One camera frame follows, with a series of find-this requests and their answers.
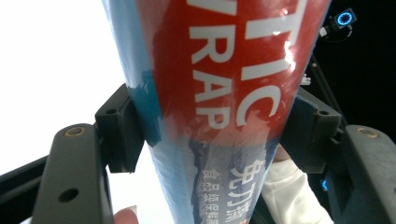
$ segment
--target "plastic wrap roll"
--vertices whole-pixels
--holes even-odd
[[[175,223],[248,223],[329,1],[104,5]]]

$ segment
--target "transparent plastic film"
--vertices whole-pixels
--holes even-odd
[[[104,1],[175,223],[248,223],[329,3]]]

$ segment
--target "red label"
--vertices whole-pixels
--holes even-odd
[[[328,1],[139,0],[168,136],[280,136]]]

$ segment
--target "blue led light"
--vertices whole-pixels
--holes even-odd
[[[329,190],[329,188],[327,187],[327,180],[320,180],[320,185],[322,186],[324,191]]]
[[[353,15],[350,12],[343,12],[337,18],[337,22],[341,26],[346,26],[350,24],[352,20],[353,20]]]

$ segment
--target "white sleeve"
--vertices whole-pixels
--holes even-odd
[[[276,224],[333,223],[308,185],[308,178],[292,160],[274,162],[262,188]]]

